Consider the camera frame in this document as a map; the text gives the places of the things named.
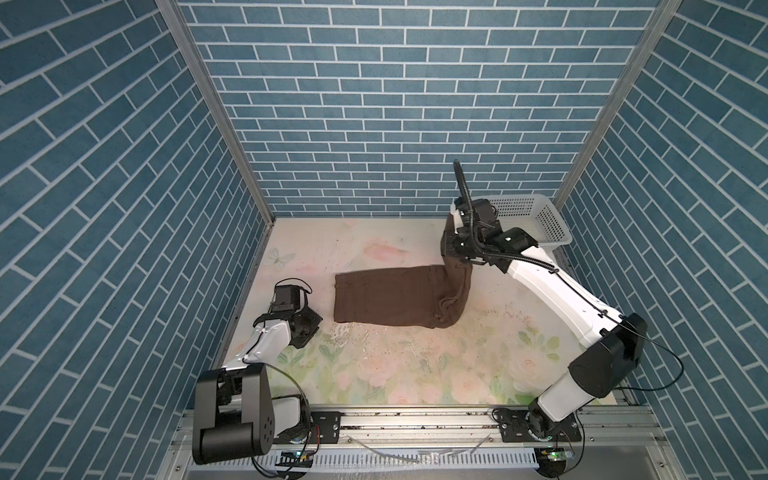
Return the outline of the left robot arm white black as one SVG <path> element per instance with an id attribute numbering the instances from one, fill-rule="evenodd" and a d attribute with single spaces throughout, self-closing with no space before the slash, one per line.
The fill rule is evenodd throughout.
<path id="1" fill-rule="evenodd" d="M 302 390 L 272 395 L 268 371 L 288 347 L 304 348 L 322 317 L 311 309 L 312 288 L 298 278 L 274 286 L 268 310 L 235 357 L 200 374 L 194 395 L 192 457 L 196 464 L 265 455 L 279 436 L 307 441 L 312 432 L 309 402 Z"/>

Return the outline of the white plastic laundry basket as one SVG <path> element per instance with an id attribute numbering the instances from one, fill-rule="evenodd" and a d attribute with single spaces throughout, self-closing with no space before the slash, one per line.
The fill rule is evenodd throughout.
<path id="1" fill-rule="evenodd" d="M 544 259 L 573 237 L 545 196 L 501 195 L 472 201 L 475 232 L 481 246 L 501 253 Z"/>

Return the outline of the brown trousers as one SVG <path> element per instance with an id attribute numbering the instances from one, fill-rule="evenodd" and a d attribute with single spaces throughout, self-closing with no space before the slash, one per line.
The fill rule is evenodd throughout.
<path id="1" fill-rule="evenodd" d="M 445 329 L 465 311 L 473 265 L 442 256 L 439 265 L 353 271 L 335 276 L 334 321 Z"/>

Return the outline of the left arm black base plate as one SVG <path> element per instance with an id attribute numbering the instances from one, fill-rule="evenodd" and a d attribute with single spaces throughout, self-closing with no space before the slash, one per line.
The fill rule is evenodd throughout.
<path id="1" fill-rule="evenodd" d="M 341 430 L 340 411 L 309 411 L 304 414 L 304 423 L 310 445 L 337 444 Z"/>

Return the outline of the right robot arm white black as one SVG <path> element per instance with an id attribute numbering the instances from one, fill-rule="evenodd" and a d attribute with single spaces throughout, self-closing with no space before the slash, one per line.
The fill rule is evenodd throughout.
<path id="1" fill-rule="evenodd" d="M 527 287 L 584 347 L 566 373 L 529 404 L 526 421 L 534 438 L 557 435 L 563 421 L 606 397 L 639 365 L 647 322 L 600 301 L 556 266 L 524 229 L 505 230 L 489 200 L 465 195 L 454 200 L 441 251 L 464 262 L 494 266 Z"/>

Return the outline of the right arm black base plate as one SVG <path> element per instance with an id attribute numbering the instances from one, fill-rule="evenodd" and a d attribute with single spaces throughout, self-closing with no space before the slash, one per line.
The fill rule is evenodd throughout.
<path id="1" fill-rule="evenodd" d="M 494 408 L 490 416 L 498 424 L 504 443 L 554 442 L 583 439 L 582 429 L 574 413 L 559 422 L 545 414 L 528 409 Z"/>

